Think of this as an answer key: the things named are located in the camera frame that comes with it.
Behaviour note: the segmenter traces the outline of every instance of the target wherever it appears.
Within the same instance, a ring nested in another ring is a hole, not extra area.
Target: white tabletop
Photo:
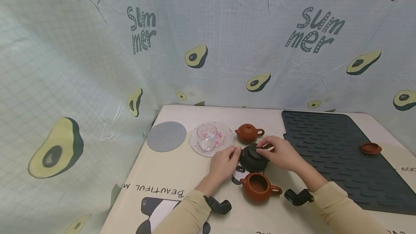
[[[176,121],[186,128],[189,136],[197,125],[206,121],[219,121],[232,130],[242,124],[252,124],[264,129],[265,135],[283,137],[285,127],[281,113],[282,110],[165,105],[153,126],[165,121]],[[383,147],[383,156],[393,168],[398,169],[400,176],[415,191],[416,172],[402,171],[400,168],[415,168],[416,158],[372,116],[362,113],[345,114],[351,117],[370,141]],[[165,153],[151,150],[146,142],[143,144],[100,233],[136,233],[137,227],[149,219],[140,209],[144,198],[179,201],[199,183],[208,172],[210,158],[194,152],[188,136],[180,147]],[[290,188],[299,192],[306,188],[296,174],[273,166],[266,168],[265,175],[283,191]],[[163,188],[164,193],[157,191]],[[244,199],[241,186],[230,180],[214,196],[220,202],[229,200],[233,209],[225,216],[212,214],[209,217],[207,221],[211,226],[210,233],[331,233],[306,204],[294,207],[283,195],[279,198],[271,197],[268,203],[260,206],[252,205]],[[391,233],[415,232],[416,216],[374,211],[369,213]],[[155,222],[160,219],[153,216],[150,221],[153,229]]]

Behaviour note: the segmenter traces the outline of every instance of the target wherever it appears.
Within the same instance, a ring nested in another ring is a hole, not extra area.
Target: glass cup
[[[217,128],[213,125],[203,124],[196,131],[196,142],[204,151],[211,151],[215,147]]]

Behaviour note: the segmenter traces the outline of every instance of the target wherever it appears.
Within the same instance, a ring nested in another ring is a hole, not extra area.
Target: gray round coaster
[[[147,134],[147,145],[156,152],[169,152],[178,148],[186,139],[186,129],[178,122],[163,122]]]

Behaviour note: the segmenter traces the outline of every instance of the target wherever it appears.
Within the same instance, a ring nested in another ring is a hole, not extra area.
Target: sleeve
[[[211,213],[203,193],[192,190],[152,234],[197,234]]]
[[[310,206],[336,234],[389,234],[368,212],[361,209],[336,183],[328,182],[312,194]]]

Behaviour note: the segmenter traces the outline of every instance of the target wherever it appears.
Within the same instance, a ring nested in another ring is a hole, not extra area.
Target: black silicone mat
[[[416,194],[381,155],[365,155],[370,142],[344,114],[283,111],[288,140],[327,180],[367,210],[416,215]]]

